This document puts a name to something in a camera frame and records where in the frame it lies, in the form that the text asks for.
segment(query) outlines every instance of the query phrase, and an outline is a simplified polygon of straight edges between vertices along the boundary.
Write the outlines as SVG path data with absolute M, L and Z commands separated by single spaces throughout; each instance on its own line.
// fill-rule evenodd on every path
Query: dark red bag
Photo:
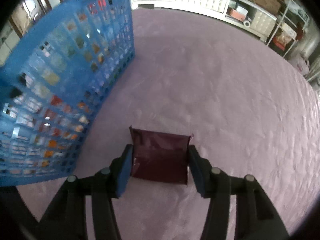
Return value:
M 133 129 L 131 176 L 153 181 L 187 184 L 187 150 L 191 136 Z

